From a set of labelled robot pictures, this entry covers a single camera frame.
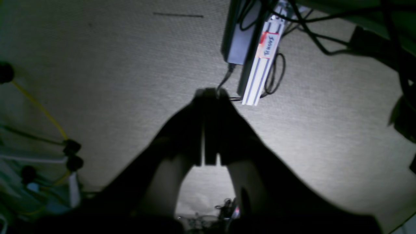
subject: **wire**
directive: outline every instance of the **wire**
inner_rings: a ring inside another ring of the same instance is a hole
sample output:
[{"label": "wire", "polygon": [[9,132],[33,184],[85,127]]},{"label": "wire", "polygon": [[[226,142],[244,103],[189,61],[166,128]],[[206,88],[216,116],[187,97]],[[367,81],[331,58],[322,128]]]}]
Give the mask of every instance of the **wire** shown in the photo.
[{"label": "wire", "polygon": [[59,179],[59,180],[57,180],[57,181],[55,181],[55,183],[53,183],[53,185],[52,185],[52,187],[56,187],[56,186],[59,186],[59,185],[61,185],[62,183],[64,183],[65,182],[65,180],[67,180],[68,179],[68,177],[71,175],[71,171],[70,170],[67,170],[66,172],[65,172],[65,174]]},{"label": "wire", "polygon": [[[306,15],[305,17],[303,17],[303,19],[308,18],[313,12],[313,9],[311,9]],[[293,22],[290,22],[290,24],[287,26],[286,30],[283,32],[282,34],[282,38],[287,36],[289,33],[295,31],[296,29],[299,29],[300,24],[296,24],[294,27],[290,28],[292,26]]]},{"label": "wire", "polygon": [[241,10],[240,16],[238,17],[237,23],[239,24],[240,30],[243,31],[243,32],[248,30],[249,28],[251,28],[259,20],[259,18],[257,18],[253,22],[251,22],[249,25],[247,25],[247,27],[243,27],[244,19],[247,16],[247,14],[249,13],[249,11],[253,8],[255,2],[256,2],[256,0],[247,0],[244,4],[242,10]]},{"label": "wire", "polygon": [[30,95],[30,93],[28,93],[25,89],[18,85],[14,80],[12,80],[11,82],[21,93],[23,93],[35,106],[37,106],[45,114],[49,121],[51,121],[51,123],[55,125],[55,127],[61,133],[64,140],[68,140],[68,136],[65,133],[65,131],[62,129],[59,123],[52,117],[52,115],[42,106],[42,104],[40,104],[40,102],[38,102],[32,95]]},{"label": "wire", "polygon": [[[277,84],[276,84],[275,88],[272,89],[273,83],[274,83],[275,77],[276,77],[275,74],[276,74],[277,58],[279,56],[282,58],[282,72],[280,74],[279,80],[277,81]],[[280,83],[283,80],[283,77],[285,75],[285,71],[286,71],[286,58],[285,58],[285,56],[282,53],[278,53],[277,56],[276,56],[276,58],[275,58],[275,60],[274,60],[274,62],[273,62],[273,73],[272,73],[272,78],[270,79],[270,84],[269,85],[267,85],[267,81],[269,80],[269,78],[267,78],[267,80],[266,80],[266,84],[265,84],[265,88],[264,88],[265,96],[263,96],[263,97],[266,97],[267,95],[272,95],[272,94],[274,94],[277,91],[277,89],[280,86]]]},{"label": "wire", "polygon": [[299,19],[299,24],[304,28],[306,33],[309,35],[309,37],[312,39],[312,41],[315,43],[315,45],[328,56],[333,55],[339,55],[339,54],[350,54],[350,55],[356,55],[357,53],[352,51],[351,49],[344,49],[344,50],[337,50],[337,51],[328,51],[321,42],[317,39],[317,37],[311,32],[309,27],[306,25],[305,20],[302,18],[299,9],[297,8],[295,0],[289,0],[289,3],[292,5],[293,11],[296,15],[296,17]]},{"label": "wire", "polygon": [[[301,31],[301,32],[305,32],[305,33],[307,33],[305,29],[298,28],[298,30],[299,30],[299,31]],[[349,46],[349,43],[348,43],[348,42],[346,42],[346,41],[343,41],[343,40],[340,40],[340,39],[337,39],[337,38],[333,38],[333,37],[328,37],[328,36],[325,36],[325,35],[321,35],[321,34],[318,34],[318,33],[315,33],[315,32],[311,32],[311,33],[312,33],[315,37],[322,38],[322,39],[325,39],[325,40],[330,40],[330,41],[333,41],[333,42],[339,43],[339,44],[341,44],[341,45]]]},{"label": "wire", "polygon": [[45,139],[45,138],[42,138],[42,137],[37,137],[37,136],[34,136],[34,135],[32,135],[32,134],[29,134],[29,133],[22,132],[22,131],[20,131],[20,130],[17,130],[17,129],[11,128],[11,127],[6,126],[6,125],[0,125],[0,127],[1,127],[1,128],[3,128],[3,129],[4,129],[4,130],[6,130],[6,131],[9,131],[9,132],[11,132],[11,133],[14,133],[14,134],[20,135],[20,136],[22,136],[22,137],[26,137],[26,138],[30,138],[30,139],[34,139],[34,140],[38,140],[38,141],[42,141],[42,142],[46,142],[46,143],[49,143],[49,144],[65,145],[65,143],[64,143],[64,142],[56,142],[56,141],[52,141],[52,140]]},{"label": "wire", "polygon": [[217,95],[219,95],[220,93],[220,88],[228,81],[228,79],[231,77],[231,74],[233,73],[234,69],[236,67],[236,64],[234,63],[229,63],[228,64],[228,71],[225,74],[223,80],[221,81],[221,83],[217,86]]},{"label": "wire", "polygon": [[35,211],[32,211],[32,212],[16,211],[16,213],[21,214],[21,215],[25,215],[25,216],[31,216],[31,215],[35,215],[35,214],[38,214],[38,213],[42,212],[45,208],[46,208],[46,206],[42,205],[39,209],[37,209]]},{"label": "wire", "polygon": [[396,32],[396,26],[394,25],[393,18],[391,15],[391,3],[388,0],[380,0],[381,7],[383,8],[383,18],[386,24],[386,28],[390,37],[391,42],[394,46],[394,53],[397,61],[397,71],[399,73],[399,81],[401,90],[403,92],[403,98],[407,105],[416,112],[416,95],[412,94],[410,90],[409,80],[407,76],[409,73],[404,68],[406,64],[403,58],[403,49],[401,48],[399,35]]},{"label": "wire", "polygon": [[[277,59],[278,59],[279,56],[282,58],[282,72],[280,74],[280,77],[279,77],[279,80],[277,81],[276,86],[274,88],[272,88],[273,85],[274,85],[275,79],[276,79],[276,75],[275,75],[276,74],[276,64],[277,64]],[[262,93],[260,95],[260,98],[264,98],[268,95],[272,95],[277,91],[277,89],[280,86],[280,83],[283,80],[283,77],[285,76],[285,71],[286,71],[286,58],[282,53],[279,53],[279,51],[277,50],[274,61],[273,61],[273,65],[272,65],[272,72],[269,72],[269,75],[266,78],[264,93]],[[220,83],[220,85],[218,87],[221,87],[228,80],[230,75],[231,74],[228,74],[228,72],[227,72],[223,81]],[[241,100],[242,100],[241,97],[230,97],[230,101],[232,101],[232,102],[240,102]]]}]

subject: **white label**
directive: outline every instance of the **white label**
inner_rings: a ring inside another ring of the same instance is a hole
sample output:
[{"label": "white label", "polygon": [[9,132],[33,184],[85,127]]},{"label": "white label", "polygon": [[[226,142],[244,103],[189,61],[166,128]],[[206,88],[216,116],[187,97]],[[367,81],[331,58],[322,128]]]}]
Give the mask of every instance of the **white label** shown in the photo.
[{"label": "white label", "polygon": [[264,32],[257,48],[257,57],[267,59],[272,58],[274,51],[276,50],[279,36],[278,33]]}]

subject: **gray carpet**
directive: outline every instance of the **gray carpet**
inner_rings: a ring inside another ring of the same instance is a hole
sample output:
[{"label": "gray carpet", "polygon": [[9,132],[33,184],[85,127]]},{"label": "gray carpet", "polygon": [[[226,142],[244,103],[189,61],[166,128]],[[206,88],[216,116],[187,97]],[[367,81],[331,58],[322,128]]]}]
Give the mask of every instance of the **gray carpet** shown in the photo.
[{"label": "gray carpet", "polygon": [[[197,88],[221,81],[227,12],[228,1],[220,0],[5,0],[0,60],[13,64],[16,81],[83,144],[81,182],[100,189]],[[311,28],[348,40],[354,25],[331,20]],[[326,57],[301,32],[280,48],[287,72],[278,92],[257,107],[235,106],[313,190],[348,211],[374,214],[391,231],[416,211],[416,176],[408,169],[416,146],[387,126],[401,96],[397,74],[370,58]],[[233,95],[240,72],[225,85]],[[2,85],[0,98],[2,123],[60,139],[13,86]],[[59,150],[0,134],[9,146]],[[225,168],[194,168],[177,213],[212,213],[233,193]]]}]

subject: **power strip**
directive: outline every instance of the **power strip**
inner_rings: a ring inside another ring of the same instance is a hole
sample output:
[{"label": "power strip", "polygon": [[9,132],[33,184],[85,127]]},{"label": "power strip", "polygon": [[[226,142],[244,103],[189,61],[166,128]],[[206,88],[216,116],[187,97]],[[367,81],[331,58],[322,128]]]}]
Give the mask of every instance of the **power strip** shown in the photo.
[{"label": "power strip", "polygon": [[[279,2],[274,10],[281,15],[287,15],[285,2]],[[263,23],[262,31],[257,38],[253,36],[252,48],[249,49],[238,88],[243,105],[256,106],[258,104],[284,27],[285,20],[271,15]]]}]

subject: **yellow cable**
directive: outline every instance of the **yellow cable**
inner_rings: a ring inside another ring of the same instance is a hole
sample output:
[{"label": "yellow cable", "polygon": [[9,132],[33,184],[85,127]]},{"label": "yellow cable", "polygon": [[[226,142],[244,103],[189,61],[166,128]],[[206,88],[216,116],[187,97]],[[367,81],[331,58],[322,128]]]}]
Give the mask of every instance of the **yellow cable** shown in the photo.
[{"label": "yellow cable", "polygon": [[43,211],[43,209],[45,209],[46,208],[46,206],[41,206],[39,209],[37,209],[37,210],[35,210],[35,211],[33,211],[33,212],[22,212],[22,211],[17,211],[17,213],[18,214],[21,214],[21,215],[26,215],[26,216],[30,216],[30,215],[34,215],[34,214],[38,214],[38,213],[40,213],[41,211]]},{"label": "yellow cable", "polygon": [[62,178],[60,178],[59,180],[55,181],[55,183],[53,183],[52,187],[58,186],[60,184],[62,184],[63,182],[65,182],[65,180],[68,179],[68,177],[71,175],[71,172],[69,170],[67,170],[67,172],[65,173],[64,176],[62,176]]},{"label": "yellow cable", "polygon": [[68,136],[59,123],[51,116],[51,114],[40,104],[32,95],[30,95],[25,89],[23,89],[20,85],[18,85],[14,80],[12,80],[12,84],[22,92],[35,106],[37,106],[45,116],[52,122],[53,125],[58,129],[61,135],[64,137],[64,140],[68,140]]}]

